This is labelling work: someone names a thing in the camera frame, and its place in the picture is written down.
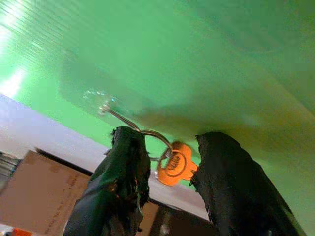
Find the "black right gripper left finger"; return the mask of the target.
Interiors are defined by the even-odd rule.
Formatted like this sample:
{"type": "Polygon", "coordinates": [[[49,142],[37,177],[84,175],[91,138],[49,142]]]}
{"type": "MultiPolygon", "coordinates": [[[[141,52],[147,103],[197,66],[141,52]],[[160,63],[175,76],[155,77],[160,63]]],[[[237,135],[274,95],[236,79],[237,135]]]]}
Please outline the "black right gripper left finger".
{"type": "Polygon", "coordinates": [[[145,137],[127,126],[112,135],[112,148],[76,201],[63,236],[136,236],[139,231],[151,173],[145,137]]]}

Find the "brown cardboard box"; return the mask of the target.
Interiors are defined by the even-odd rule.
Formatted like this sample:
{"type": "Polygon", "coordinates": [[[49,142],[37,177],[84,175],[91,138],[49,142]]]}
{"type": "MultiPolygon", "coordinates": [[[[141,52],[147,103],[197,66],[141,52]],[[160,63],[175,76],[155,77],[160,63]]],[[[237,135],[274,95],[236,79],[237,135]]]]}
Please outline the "brown cardboard box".
{"type": "Polygon", "coordinates": [[[29,151],[0,191],[0,224],[61,236],[89,176],[29,151]]]}

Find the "orange-headed key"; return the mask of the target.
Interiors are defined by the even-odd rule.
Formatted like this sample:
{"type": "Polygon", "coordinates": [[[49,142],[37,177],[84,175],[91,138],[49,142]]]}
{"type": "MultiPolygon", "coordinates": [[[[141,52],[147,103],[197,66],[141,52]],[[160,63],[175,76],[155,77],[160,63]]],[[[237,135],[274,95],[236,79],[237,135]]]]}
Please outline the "orange-headed key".
{"type": "Polygon", "coordinates": [[[190,181],[197,171],[192,161],[190,147],[182,142],[173,142],[172,150],[163,153],[157,164],[157,179],[167,186],[175,186],[181,180],[190,181]]]}

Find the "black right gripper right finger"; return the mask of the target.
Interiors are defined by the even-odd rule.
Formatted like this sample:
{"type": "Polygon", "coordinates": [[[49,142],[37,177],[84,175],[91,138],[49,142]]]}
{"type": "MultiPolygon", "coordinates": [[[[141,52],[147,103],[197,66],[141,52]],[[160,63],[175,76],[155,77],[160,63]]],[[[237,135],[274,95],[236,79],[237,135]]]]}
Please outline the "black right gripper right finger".
{"type": "Polygon", "coordinates": [[[231,136],[196,136],[192,184],[219,236],[307,236],[263,168],[231,136]]]}

